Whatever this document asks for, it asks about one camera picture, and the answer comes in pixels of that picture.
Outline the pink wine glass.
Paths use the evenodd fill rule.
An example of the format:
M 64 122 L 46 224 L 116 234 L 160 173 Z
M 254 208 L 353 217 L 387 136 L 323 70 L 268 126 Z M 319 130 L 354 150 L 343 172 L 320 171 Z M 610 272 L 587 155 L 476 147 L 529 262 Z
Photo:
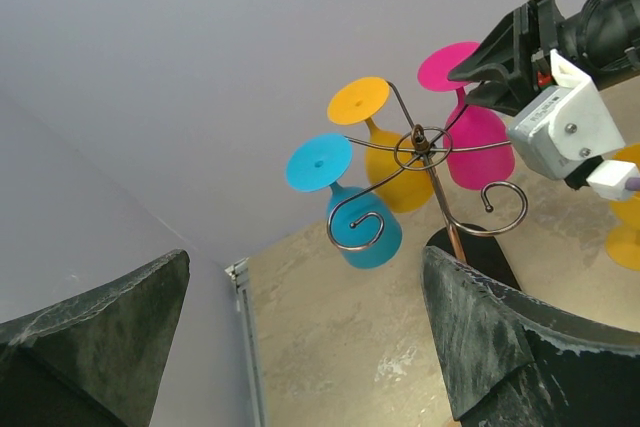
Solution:
M 443 47 L 423 61 L 419 84 L 433 92 L 453 92 L 457 105 L 445 123 L 443 147 L 452 152 L 446 163 L 452 180 L 461 188 L 479 191 L 495 181 L 506 181 L 515 169 L 515 156 L 508 144 L 506 126 L 498 115 L 465 102 L 466 81 L 452 81 L 449 72 L 477 49 L 466 41 Z

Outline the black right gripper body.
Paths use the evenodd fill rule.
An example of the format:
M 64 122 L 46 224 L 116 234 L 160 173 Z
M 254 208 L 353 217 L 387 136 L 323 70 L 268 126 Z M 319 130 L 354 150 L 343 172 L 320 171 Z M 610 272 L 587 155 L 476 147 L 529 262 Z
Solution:
M 550 52 L 560 46 L 564 20 L 556 0 L 527 0 L 514 12 L 514 64 L 530 90 L 551 75 Z

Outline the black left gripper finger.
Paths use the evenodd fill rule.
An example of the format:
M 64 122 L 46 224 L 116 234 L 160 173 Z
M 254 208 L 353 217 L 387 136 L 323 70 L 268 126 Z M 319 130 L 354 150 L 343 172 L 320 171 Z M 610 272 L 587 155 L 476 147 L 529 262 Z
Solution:
M 2 425 L 149 425 L 189 265 L 187 252 L 174 250 L 2 323 Z
M 516 95 L 498 82 L 480 83 L 465 97 L 468 105 L 487 108 L 507 116 L 518 115 L 532 100 L 530 92 Z
M 525 10 L 505 15 L 475 51 L 448 73 L 453 81 L 495 81 L 509 84 L 523 72 Z
M 423 250 L 423 295 L 463 426 L 636 426 L 639 335 L 560 310 Z

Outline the yellow wine glass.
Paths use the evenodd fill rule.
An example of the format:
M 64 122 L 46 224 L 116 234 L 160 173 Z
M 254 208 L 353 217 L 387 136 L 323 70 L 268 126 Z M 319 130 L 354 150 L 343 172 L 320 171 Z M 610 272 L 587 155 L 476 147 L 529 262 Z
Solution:
M 608 162 L 612 212 L 621 222 L 605 242 L 606 252 L 617 264 L 639 270 L 639 144 L 627 146 Z
M 389 176 L 409 162 L 412 155 L 406 150 L 409 140 L 399 133 L 376 125 L 374 115 L 389 99 L 391 87 L 381 77 L 362 77 L 341 88 L 327 107 L 328 119 L 341 126 L 365 123 L 369 142 L 365 150 L 365 171 L 370 184 L 386 180 L 375 189 L 376 194 L 394 213 L 409 213 L 421 208 L 433 195 L 428 174 L 424 171 L 404 170 L 394 179 Z

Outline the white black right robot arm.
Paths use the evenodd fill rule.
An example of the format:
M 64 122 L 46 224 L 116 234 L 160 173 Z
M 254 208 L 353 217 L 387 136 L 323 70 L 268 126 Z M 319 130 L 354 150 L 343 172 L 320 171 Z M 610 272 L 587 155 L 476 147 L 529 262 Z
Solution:
M 639 0 L 586 0 L 564 17 L 556 0 L 527 0 L 449 72 L 453 81 L 501 87 L 517 99 L 540 89 L 551 52 L 606 88 L 639 74 Z

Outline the blue wine glass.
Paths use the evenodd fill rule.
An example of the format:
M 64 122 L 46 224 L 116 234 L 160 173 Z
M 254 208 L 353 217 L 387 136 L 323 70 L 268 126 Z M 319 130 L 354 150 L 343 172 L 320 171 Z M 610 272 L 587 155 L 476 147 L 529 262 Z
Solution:
M 322 134 L 294 151 L 285 176 L 296 191 L 331 190 L 326 209 L 330 238 L 340 245 L 341 255 L 351 266 L 373 269 L 395 256 L 403 233 L 395 216 L 375 193 L 340 183 L 352 158 L 353 149 L 345 136 Z

